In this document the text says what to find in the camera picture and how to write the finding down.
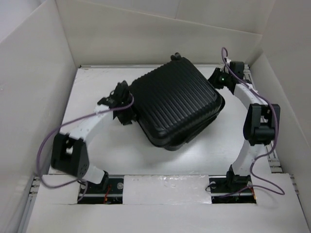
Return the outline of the black ribbed hard-shell suitcase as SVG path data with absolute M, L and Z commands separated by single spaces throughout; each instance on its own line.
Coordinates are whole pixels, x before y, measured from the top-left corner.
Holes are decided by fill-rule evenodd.
M 210 125 L 225 106 L 223 96 L 179 53 L 129 85 L 137 122 L 151 144 L 178 150 Z

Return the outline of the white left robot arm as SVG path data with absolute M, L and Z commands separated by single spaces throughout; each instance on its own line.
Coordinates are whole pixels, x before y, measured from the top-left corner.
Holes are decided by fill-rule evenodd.
M 108 172 L 90 162 L 87 146 L 117 118 L 122 125 L 132 124 L 137 116 L 132 109 L 134 97 L 128 83 L 118 83 L 108 97 L 101 98 L 94 113 L 81 117 L 78 126 L 53 139 L 51 167 L 79 180 L 86 181 L 97 192 L 108 188 Z

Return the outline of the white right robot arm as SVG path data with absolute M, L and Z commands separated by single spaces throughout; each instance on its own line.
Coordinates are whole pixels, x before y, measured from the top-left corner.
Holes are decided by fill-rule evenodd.
M 273 182 L 254 174 L 255 162 L 268 156 L 262 150 L 270 143 L 276 144 L 279 130 L 280 106 L 271 104 L 261 96 L 253 85 L 244 79 L 244 63 L 227 60 L 222 68 L 216 68 L 209 82 L 216 89 L 227 87 L 247 108 L 243 126 L 244 143 L 235 162 L 226 173 L 226 178 L 218 185 L 227 192 L 242 192 L 254 187 L 251 178 L 255 177 L 268 184 Z

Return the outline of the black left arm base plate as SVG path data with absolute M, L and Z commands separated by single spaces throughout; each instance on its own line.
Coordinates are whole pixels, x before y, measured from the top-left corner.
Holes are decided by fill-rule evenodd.
M 82 183 L 79 187 L 78 204 L 123 204 L 124 176 L 112 175 L 109 177 L 105 189 L 88 182 L 87 189 Z

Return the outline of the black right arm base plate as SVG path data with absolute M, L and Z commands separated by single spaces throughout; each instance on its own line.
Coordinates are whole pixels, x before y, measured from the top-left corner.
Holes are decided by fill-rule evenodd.
M 225 176 L 209 176 L 205 191 L 211 196 L 212 204 L 256 204 L 253 188 L 246 188 L 247 183 L 229 184 Z

